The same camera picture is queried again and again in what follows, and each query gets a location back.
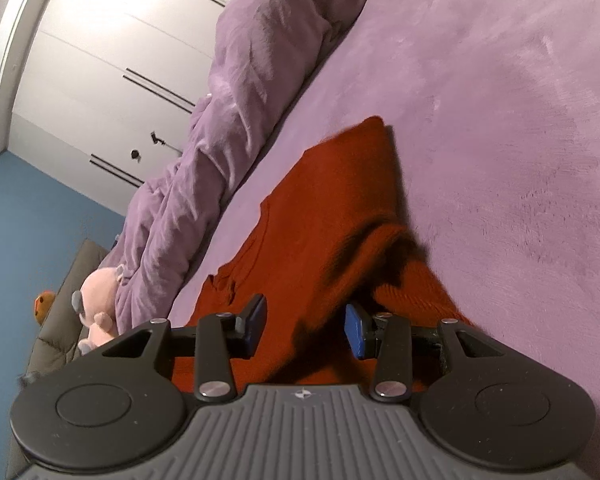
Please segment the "purple crumpled duvet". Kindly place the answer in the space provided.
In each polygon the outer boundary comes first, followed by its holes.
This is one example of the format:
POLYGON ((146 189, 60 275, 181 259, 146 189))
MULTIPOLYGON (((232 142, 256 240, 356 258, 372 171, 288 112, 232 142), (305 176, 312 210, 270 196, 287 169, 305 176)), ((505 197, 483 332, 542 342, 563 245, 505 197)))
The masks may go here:
POLYGON ((196 105, 183 153, 136 191, 104 260, 124 269, 114 296, 119 333, 169 314, 223 207, 365 3, 227 3, 216 22, 209 93, 196 105))

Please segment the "purple bed sheet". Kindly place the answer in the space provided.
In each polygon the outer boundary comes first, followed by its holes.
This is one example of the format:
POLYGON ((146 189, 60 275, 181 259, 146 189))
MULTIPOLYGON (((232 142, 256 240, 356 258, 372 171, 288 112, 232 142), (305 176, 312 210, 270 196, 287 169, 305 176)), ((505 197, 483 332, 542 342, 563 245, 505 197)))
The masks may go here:
POLYGON ((302 153, 377 115, 434 274, 494 338, 592 396, 600 479, 600 0, 367 0, 234 195, 185 323, 302 153))

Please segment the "red knitted sweater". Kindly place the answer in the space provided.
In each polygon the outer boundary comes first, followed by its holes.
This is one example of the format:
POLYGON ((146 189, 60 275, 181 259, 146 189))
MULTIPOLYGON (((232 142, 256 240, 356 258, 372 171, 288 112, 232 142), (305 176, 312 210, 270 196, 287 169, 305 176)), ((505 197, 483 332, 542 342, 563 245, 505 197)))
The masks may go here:
POLYGON ((251 384, 370 382, 343 329, 349 302, 371 301, 416 326, 458 310, 401 217, 396 150, 379 117, 309 148, 262 202, 256 227, 202 285, 194 318, 268 304, 257 352, 233 362, 251 384))

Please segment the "orange plush toy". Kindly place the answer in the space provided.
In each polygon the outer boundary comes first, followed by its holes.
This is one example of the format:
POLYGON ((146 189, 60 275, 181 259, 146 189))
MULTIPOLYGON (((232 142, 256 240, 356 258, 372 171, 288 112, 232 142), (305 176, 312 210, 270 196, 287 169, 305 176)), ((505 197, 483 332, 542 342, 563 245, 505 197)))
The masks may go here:
POLYGON ((52 290, 44 290, 34 300, 33 315, 38 325, 43 325, 47 318, 48 312, 56 299, 56 292, 52 290))

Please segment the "grey upholstered headboard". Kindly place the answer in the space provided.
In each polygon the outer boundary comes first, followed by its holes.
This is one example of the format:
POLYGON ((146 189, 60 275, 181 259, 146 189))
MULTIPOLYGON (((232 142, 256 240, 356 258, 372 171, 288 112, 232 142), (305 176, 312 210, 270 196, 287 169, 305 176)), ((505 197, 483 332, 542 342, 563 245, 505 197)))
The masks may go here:
POLYGON ((34 340, 24 376, 50 374, 80 356, 76 345, 85 337, 86 331, 72 310, 71 295, 107 254, 106 248, 84 240, 34 340))

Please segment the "pink plush pig toy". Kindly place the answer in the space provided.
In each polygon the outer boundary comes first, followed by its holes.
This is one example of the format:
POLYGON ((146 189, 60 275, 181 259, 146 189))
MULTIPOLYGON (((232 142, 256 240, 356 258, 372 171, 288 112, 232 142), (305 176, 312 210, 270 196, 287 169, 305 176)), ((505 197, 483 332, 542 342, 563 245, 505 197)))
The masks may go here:
POLYGON ((123 271, 123 266, 97 269, 71 296, 73 311, 87 329, 87 336, 78 342, 82 356, 118 336, 114 300, 123 271))

